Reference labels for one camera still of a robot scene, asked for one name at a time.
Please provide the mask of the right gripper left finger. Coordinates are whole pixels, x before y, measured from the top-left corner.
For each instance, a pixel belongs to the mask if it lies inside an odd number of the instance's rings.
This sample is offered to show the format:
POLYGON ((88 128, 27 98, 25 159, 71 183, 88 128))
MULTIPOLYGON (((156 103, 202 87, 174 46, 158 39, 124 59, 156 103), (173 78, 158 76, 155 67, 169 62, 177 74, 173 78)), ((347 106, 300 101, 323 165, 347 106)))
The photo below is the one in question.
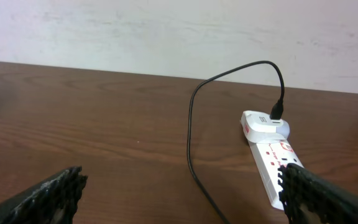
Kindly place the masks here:
POLYGON ((57 172, 0 203, 0 224, 73 223, 88 177, 81 166, 57 172))

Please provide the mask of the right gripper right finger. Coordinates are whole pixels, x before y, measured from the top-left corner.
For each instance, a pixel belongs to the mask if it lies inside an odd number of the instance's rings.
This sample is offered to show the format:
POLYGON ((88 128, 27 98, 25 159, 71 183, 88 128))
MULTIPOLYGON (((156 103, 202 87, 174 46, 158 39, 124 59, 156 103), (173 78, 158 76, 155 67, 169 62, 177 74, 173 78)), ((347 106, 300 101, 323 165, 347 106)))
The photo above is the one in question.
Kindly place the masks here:
POLYGON ((278 171, 278 196, 289 223, 358 224, 358 196, 294 163, 278 171))

